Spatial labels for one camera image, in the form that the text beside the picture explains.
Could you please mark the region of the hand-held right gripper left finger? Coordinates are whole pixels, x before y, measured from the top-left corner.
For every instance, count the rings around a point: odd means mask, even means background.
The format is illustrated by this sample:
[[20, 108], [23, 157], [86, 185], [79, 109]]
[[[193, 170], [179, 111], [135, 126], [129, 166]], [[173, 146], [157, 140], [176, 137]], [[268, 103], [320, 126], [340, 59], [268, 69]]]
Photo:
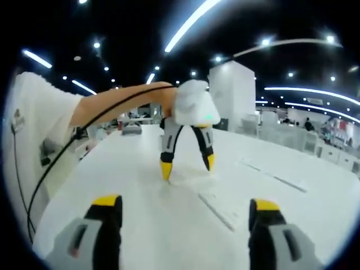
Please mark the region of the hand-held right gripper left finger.
[[123, 201], [107, 195], [93, 201], [56, 237], [46, 262], [50, 269], [119, 269]]

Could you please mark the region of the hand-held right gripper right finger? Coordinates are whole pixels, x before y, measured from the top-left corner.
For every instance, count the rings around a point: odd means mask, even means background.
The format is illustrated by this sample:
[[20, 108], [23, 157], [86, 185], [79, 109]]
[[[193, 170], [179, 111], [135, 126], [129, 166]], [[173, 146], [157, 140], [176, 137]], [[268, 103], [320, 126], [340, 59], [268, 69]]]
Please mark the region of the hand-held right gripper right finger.
[[250, 269], [322, 269], [314, 243], [276, 203], [250, 200], [249, 232]]

